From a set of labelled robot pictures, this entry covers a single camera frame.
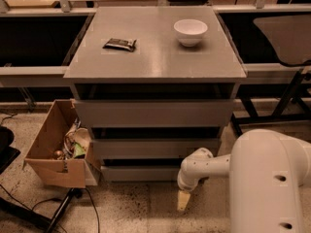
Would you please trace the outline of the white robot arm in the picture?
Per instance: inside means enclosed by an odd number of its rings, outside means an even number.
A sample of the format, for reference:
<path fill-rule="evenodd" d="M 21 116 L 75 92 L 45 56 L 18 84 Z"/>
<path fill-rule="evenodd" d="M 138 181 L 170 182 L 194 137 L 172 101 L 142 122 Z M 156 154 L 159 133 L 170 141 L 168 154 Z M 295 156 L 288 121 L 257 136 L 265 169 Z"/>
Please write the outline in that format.
<path fill-rule="evenodd" d="M 230 233 L 305 233 L 298 188 L 311 179 L 311 144 L 271 130 L 241 135 L 228 155 L 200 148 L 177 183 L 185 192 L 210 177 L 229 178 Z"/>

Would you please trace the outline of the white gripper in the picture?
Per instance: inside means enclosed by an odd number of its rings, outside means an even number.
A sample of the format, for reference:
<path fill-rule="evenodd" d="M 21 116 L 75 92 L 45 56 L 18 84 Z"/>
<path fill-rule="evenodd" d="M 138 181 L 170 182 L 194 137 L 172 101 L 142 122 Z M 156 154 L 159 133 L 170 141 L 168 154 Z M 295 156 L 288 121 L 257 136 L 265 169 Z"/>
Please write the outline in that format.
<path fill-rule="evenodd" d="M 212 152 L 200 148 L 187 156 L 181 163 L 177 176 L 178 191 L 177 210 L 183 212 L 190 200 L 190 192 L 198 182 L 209 174 L 209 161 L 213 158 Z"/>

